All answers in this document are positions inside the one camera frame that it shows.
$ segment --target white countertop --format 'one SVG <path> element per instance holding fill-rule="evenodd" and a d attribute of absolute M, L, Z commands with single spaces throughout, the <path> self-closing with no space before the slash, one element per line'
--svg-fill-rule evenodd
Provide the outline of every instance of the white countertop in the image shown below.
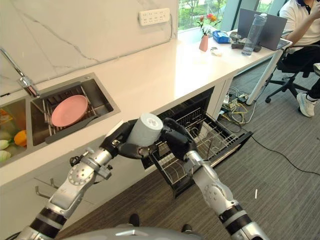
<path fill-rule="evenodd" d="M 257 58 L 267 58 L 273 51 L 262 48 L 252 56 L 242 56 L 230 44 L 221 44 L 222 57 L 211 55 L 210 47 L 218 45 L 209 39 L 207 52 L 199 43 L 184 44 L 176 39 L 116 60 L 81 69 L 37 85 L 39 90 L 94 72 L 120 109 L 102 120 L 0 168 L 0 187 L 44 164 L 106 134 L 120 120 L 138 118 L 141 113 L 159 114 L 232 78 L 236 72 Z M 26 93 L 21 90 L 1 99 L 11 102 Z"/>

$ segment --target faucet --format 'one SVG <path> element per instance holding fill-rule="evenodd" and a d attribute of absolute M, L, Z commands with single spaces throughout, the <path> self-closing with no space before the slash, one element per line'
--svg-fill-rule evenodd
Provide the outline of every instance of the faucet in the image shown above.
<path fill-rule="evenodd" d="M 20 75 L 20 79 L 18 80 L 18 83 L 23 87 L 23 89 L 32 97 L 39 98 L 40 94 L 36 87 L 33 85 L 31 79 L 27 77 L 22 70 L 18 67 L 18 65 L 15 63 L 15 61 L 11 58 L 11 56 L 6 52 L 5 49 L 0 47 L 0 51 L 3 54 L 3 56 L 11 63 L 11 65 L 14 67 L 14 69 L 17 71 L 17 73 Z"/>

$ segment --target laptop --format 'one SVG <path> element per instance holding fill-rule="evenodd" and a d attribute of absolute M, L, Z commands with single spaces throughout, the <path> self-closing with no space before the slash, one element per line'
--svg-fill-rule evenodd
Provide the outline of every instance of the laptop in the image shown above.
<path fill-rule="evenodd" d="M 255 14 L 260 15 L 261 12 L 240 8 L 238 34 L 242 38 L 248 37 Z M 267 14 L 266 23 L 262 29 L 258 44 L 273 51 L 288 45 L 289 41 L 281 39 L 286 23 L 287 19 L 284 17 Z"/>

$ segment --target open dishwasher drawer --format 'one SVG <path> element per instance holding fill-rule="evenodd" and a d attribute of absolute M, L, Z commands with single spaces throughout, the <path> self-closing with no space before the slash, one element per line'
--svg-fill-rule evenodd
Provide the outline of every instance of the open dishwasher drawer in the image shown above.
<path fill-rule="evenodd" d="M 192 135 L 197 144 L 198 153 L 204 160 L 211 162 L 211 167 L 238 151 L 252 135 L 252 132 L 248 132 L 239 137 L 236 136 L 209 116 L 202 108 L 198 108 L 176 121 Z M 194 184 L 192 178 L 186 175 L 185 162 L 173 155 L 166 142 L 157 142 L 155 151 L 149 158 L 171 186 L 175 197 Z"/>

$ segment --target dish rack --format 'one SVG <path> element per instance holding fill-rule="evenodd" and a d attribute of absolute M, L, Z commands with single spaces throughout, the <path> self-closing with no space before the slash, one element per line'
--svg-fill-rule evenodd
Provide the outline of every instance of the dish rack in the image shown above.
<path fill-rule="evenodd" d="M 252 135 L 248 132 L 237 137 L 201 108 L 176 121 L 192 135 L 199 155 L 204 160 L 210 161 L 211 167 L 238 151 Z M 149 158 L 171 186 L 175 197 L 194 184 L 185 171 L 185 162 L 173 155 L 166 142 L 157 142 L 155 151 Z"/>
<path fill-rule="evenodd" d="M 84 88 L 81 85 L 77 85 L 73 88 L 70 88 L 70 89 L 63 91 L 63 92 L 60 92 L 60 93 L 57 93 L 57 94 L 52 95 L 50 97 L 43 98 L 42 99 L 42 106 L 43 106 L 44 122 L 48 125 L 48 130 L 49 130 L 50 136 L 69 127 L 69 126 L 63 126 L 63 127 L 54 126 L 51 121 L 51 116 L 52 116 L 52 113 L 54 112 L 55 108 L 62 101 L 64 101 L 65 99 L 67 99 L 71 96 L 74 96 L 74 95 L 83 95 L 83 96 L 85 96 L 85 98 L 88 102 L 88 107 L 87 107 L 85 114 L 77 122 L 81 122 L 81 121 L 83 121 L 85 119 L 89 119 L 89 118 L 91 119 L 91 118 L 98 117 L 98 115 L 97 115 L 95 109 L 93 108 Z"/>
<path fill-rule="evenodd" d="M 58 127 L 52 124 L 51 116 L 55 110 L 55 108 L 65 99 L 74 96 L 74 95 L 83 95 L 85 96 L 88 107 L 83 115 L 83 117 L 77 121 L 76 123 L 70 126 Z M 50 144 L 62 137 L 65 137 L 79 129 L 84 128 L 90 121 L 93 119 L 98 118 L 100 115 L 95 110 L 94 106 L 92 105 L 90 98 L 88 97 L 84 87 L 82 86 L 81 82 L 74 82 L 67 87 L 62 87 L 56 89 L 54 91 L 50 91 L 48 93 L 41 95 L 41 103 L 34 104 L 42 113 L 44 118 L 44 124 L 47 125 L 48 134 L 45 138 L 45 142 Z"/>

